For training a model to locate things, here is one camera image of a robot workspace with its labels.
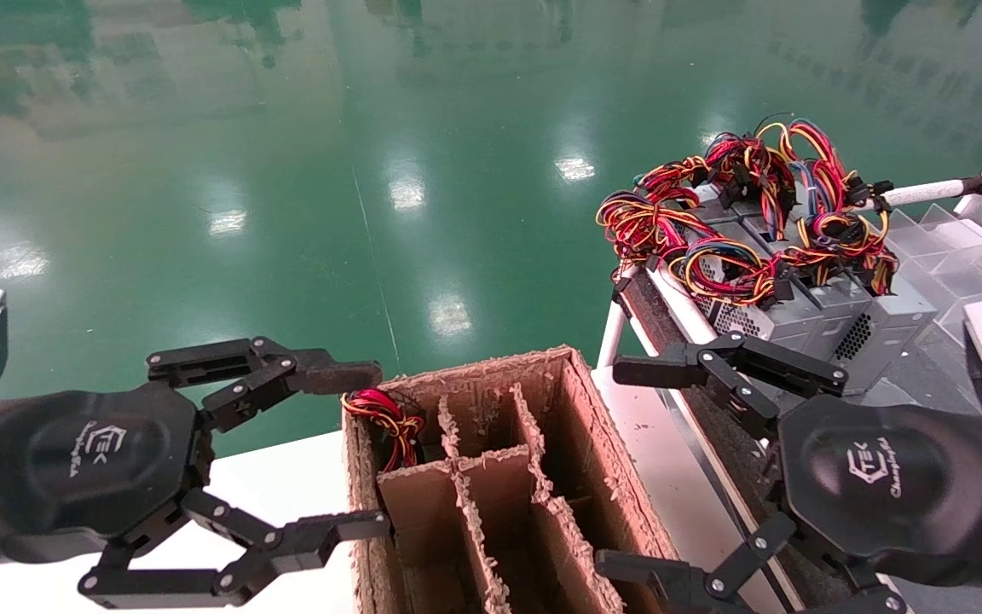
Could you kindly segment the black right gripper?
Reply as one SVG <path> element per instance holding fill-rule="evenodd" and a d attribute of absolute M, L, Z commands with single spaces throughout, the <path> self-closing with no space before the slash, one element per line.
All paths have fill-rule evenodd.
<path fill-rule="evenodd" d="M 710 387 L 753 438 L 777 433 L 784 509 L 804 525 L 808 547 L 831 562 L 928 586 L 982 589 L 979 417 L 913 404 L 850 404 L 838 399 L 846 370 L 739 332 L 705 345 L 672 343 L 658 356 L 617 355 L 613 380 Z M 760 382 L 810 400 L 779 419 Z M 599 549 L 595 568 L 647 587 L 665 613 L 753 613 L 741 587 L 799 533 L 793 519 L 776 513 L 713 571 L 617 549 Z M 869 568 L 844 572 L 850 597 L 803 612 L 907 613 L 904 598 Z"/>

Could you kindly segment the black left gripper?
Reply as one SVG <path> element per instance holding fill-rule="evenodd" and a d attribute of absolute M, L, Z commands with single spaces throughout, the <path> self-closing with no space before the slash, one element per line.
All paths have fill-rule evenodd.
<path fill-rule="evenodd" d="M 105 609 L 243 606 L 278 576 L 327 565 L 338 544 L 386 537 L 379 510 L 274 527 L 206 490 L 211 435 L 295 396 L 377 387 L 375 361 L 272 339 L 161 350 L 133 390 L 63 391 L 0 401 L 0 564 L 49 564 L 102 551 L 78 593 Z M 174 389 L 225 382 L 196 407 Z M 222 569 L 131 569 L 191 519 L 243 553 Z"/>

